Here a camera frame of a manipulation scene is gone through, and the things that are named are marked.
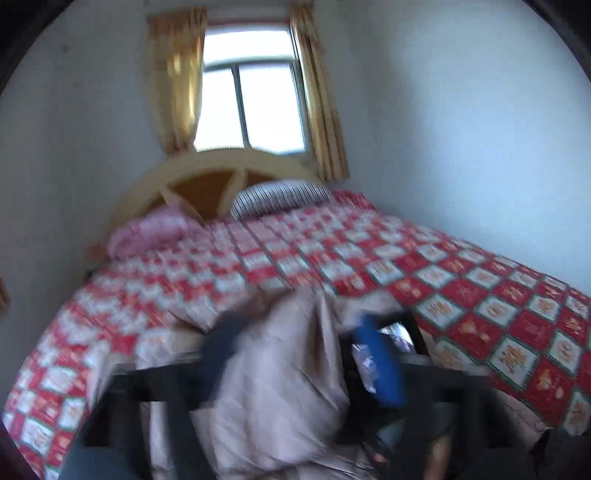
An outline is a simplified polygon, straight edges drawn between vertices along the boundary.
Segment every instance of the arched headboard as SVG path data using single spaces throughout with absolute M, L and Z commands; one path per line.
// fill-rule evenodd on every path
M 131 187 L 116 207 L 109 230 L 163 204 L 165 189 L 183 197 L 209 220 L 227 215 L 240 190 L 275 179 L 323 185 L 315 171 L 295 158 L 251 148 L 184 153 L 156 166 Z

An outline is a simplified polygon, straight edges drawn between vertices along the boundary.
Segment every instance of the white wall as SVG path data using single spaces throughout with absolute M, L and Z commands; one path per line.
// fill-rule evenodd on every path
M 22 361 L 85 270 L 121 194 L 163 161 L 145 96 L 146 14 L 191 0 L 76 0 L 31 47 L 0 96 L 0 276 L 13 296 L 0 316 L 0 404 Z M 287 12 L 287 0 L 207 0 L 233 15 Z M 318 21 L 348 129 L 364 155 L 369 119 L 336 0 Z
M 344 7 L 376 153 L 351 185 L 591 293 L 591 84 L 522 0 Z

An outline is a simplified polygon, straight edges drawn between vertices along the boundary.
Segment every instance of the bedspread pattern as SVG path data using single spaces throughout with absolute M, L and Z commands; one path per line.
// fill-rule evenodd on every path
M 442 232 L 328 204 L 211 226 L 215 241 L 114 262 L 65 304 L 27 358 L 4 423 L 40 477 L 57 478 L 105 352 L 129 354 L 172 307 L 222 309 L 247 283 L 319 282 L 332 293 L 389 291 L 417 313 L 451 367 L 487 364 L 493 383 L 552 426 L 591 414 L 589 298 L 555 278 Z

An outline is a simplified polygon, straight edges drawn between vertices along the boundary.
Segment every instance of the curtain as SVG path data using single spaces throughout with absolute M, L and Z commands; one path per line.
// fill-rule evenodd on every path
M 150 103 L 167 154 L 192 148 L 201 110 L 205 7 L 148 18 Z
M 320 176 L 325 181 L 349 178 L 343 132 L 330 91 L 324 51 L 314 24 L 312 7 L 292 5 L 291 33 L 304 76 L 310 130 Z

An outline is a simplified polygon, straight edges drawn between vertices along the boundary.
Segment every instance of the checkered bedspread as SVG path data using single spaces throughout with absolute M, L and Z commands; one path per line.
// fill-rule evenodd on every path
M 40 477 L 57 478 L 105 352 L 131 353 L 171 307 L 219 309 L 247 283 L 383 288 L 412 307 L 452 366 L 493 382 L 549 425 L 580 433 L 591 413 L 589 298 L 555 278 L 372 209 L 328 204 L 212 226 L 213 242 L 114 262 L 58 312 L 27 358 L 4 424 Z

